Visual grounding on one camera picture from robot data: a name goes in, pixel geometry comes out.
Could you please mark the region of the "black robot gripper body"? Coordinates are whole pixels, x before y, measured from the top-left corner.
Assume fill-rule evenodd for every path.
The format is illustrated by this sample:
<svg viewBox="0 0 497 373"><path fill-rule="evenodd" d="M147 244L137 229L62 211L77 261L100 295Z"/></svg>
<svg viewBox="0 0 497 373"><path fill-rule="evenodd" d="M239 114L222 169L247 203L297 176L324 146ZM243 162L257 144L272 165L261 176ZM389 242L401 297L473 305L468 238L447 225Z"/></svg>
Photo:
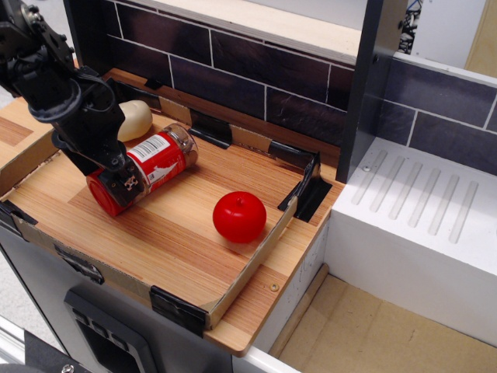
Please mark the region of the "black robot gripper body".
<svg viewBox="0 0 497 373"><path fill-rule="evenodd" d="M81 93L75 111L55 122L55 146L85 176L98 169L117 178L131 176L131 160L117 139L125 116L113 87L91 68L78 69L71 80Z"/></svg>

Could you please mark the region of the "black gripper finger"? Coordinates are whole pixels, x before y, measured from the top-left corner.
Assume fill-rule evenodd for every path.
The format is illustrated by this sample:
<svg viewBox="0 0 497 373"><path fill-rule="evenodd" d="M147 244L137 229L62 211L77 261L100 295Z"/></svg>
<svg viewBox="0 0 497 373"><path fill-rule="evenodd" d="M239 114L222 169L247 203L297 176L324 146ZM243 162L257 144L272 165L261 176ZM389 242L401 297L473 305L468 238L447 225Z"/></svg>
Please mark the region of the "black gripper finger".
<svg viewBox="0 0 497 373"><path fill-rule="evenodd" d="M101 182L112 199L121 207L128 206L144 191L144 182L136 166L115 173L104 170L101 173Z"/></svg>

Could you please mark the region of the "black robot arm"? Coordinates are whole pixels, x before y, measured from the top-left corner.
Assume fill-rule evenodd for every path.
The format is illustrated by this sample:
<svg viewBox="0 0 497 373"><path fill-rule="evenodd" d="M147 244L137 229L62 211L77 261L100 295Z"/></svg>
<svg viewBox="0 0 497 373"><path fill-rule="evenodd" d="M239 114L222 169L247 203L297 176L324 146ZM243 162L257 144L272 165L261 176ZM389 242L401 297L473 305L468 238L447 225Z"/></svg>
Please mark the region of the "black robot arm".
<svg viewBox="0 0 497 373"><path fill-rule="evenodd" d="M97 72L75 67L73 48L35 5L1 3L1 85L21 96L30 114L54 128L52 142L104 196L127 207L144 191L118 131L125 116L113 89Z"/></svg>

